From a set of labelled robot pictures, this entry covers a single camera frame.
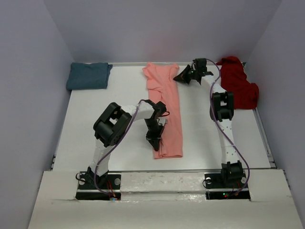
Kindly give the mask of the pink t-shirt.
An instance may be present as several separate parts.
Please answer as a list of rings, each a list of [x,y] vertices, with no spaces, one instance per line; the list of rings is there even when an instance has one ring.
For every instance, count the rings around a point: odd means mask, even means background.
[[[148,62],[142,69],[146,76],[148,96],[154,103],[162,102],[166,106],[163,115],[167,119],[160,148],[154,151],[155,159],[183,157],[183,132],[180,113],[180,100],[176,81],[179,66],[177,64],[156,65]]]

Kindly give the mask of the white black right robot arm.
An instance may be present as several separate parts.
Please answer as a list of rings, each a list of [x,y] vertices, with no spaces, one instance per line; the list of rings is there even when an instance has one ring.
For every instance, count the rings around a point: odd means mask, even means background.
[[[220,77],[207,69],[206,58],[196,58],[174,80],[189,84],[192,80],[209,86],[210,117],[219,134],[222,151],[221,171],[205,176],[203,186],[213,188],[235,188],[244,177],[244,169],[238,150],[234,144],[232,119],[234,116],[234,94],[225,90],[219,83]]]

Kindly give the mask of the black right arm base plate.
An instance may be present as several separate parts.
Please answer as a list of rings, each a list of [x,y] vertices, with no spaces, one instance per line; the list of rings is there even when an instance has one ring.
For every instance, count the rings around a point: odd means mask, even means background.
[[[221,180],[221,175],[219,173],[208,173],[204,175],[202,185],[205,188],[205,197],[207,200],[250,200],[248,185],[243,187],[245,182],[246,175],[243,175],[238,181],[225,184]]]

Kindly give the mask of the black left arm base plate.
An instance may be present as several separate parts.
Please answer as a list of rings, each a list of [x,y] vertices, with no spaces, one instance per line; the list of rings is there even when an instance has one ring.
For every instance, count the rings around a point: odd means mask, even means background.
[[[98,184],[99,191],[94,182],[85,172],[79,172],[75,178],[78,181],[77,200],[117,201],[121,199],[121,174],[109,173],[105,181]]]

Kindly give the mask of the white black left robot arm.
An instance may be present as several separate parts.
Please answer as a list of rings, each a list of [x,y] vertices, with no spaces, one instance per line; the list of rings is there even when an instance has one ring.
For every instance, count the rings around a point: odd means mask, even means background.
[[[80,179],[89,182],[104,193],[102,187],[107,182],[111,153],[125,138],[132,124],[138,120],[145,121],[148,128],[146,140],[155,151],[158,151],[167,122],[165,117],[169,114],[166,105],[161,101],[154,103],[147,99],[140,100],[136,105],[126,106],[110,103],[93,125],[95,137],[93,160]]]

